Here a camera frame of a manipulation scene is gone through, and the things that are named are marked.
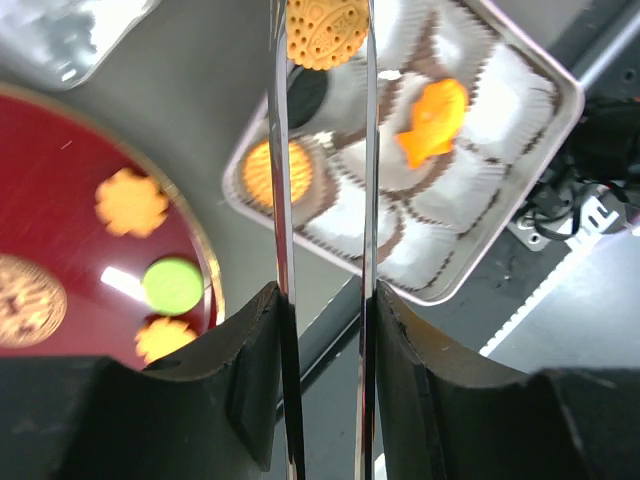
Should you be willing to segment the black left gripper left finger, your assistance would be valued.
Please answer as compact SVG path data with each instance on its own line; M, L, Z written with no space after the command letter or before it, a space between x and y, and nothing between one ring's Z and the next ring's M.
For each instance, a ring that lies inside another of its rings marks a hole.
M280 298L137 371L93 357L1 361L5 479L257 479L270 467Z

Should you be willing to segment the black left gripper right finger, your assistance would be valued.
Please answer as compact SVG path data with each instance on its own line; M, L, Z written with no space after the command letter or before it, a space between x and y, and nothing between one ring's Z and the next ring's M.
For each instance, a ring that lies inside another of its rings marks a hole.
M377 390L391 479L635 479L639 372L523 373L377 292Z

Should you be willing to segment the silver metal tongs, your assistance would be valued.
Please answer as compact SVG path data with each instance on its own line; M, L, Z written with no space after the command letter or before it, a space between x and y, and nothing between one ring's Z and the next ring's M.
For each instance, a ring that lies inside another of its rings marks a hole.
M283 306L280 333L287 477L289 479L304 479L306 471L299 343L295 309L293 222L288 151L286 3L284 1L272 1L270 10L269 53L272 61L272 78L268 87L268 133L277 283L281 292L281 305ZM356 479L372 479L374 477L375 464L373 445L376 406L379 109L377 98L377 43L374 3L372 1L367 5L367 14L369 25L366 59L366 195L359 327L358 420L356 424L354 460L354 477Z

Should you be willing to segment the orange leaf cookie large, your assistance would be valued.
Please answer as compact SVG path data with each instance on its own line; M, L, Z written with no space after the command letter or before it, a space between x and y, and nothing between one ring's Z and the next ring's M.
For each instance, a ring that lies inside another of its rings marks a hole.
M428 84L410 109L410 127L395 136L411 169L449 153L469 104L466 88L453 78Z

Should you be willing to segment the black sandwich cookie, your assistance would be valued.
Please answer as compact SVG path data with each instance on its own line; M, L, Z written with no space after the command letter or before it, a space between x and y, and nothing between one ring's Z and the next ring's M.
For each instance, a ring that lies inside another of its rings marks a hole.
M326 71L296 67L289 78L287 114L290 130L307 124L318 112L328 91Z

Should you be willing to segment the silver tin lid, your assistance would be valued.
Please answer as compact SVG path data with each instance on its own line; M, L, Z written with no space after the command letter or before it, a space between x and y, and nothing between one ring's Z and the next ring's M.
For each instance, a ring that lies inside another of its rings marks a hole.
M1 64L51 91L85 83L157 1L1 3Z

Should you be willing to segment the orange round dotted cookie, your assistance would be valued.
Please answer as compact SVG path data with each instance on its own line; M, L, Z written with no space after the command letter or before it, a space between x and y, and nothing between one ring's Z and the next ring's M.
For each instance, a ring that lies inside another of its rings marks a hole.
M287 57L306 69L329 70L349 61L369 31L362 0L286 2Z

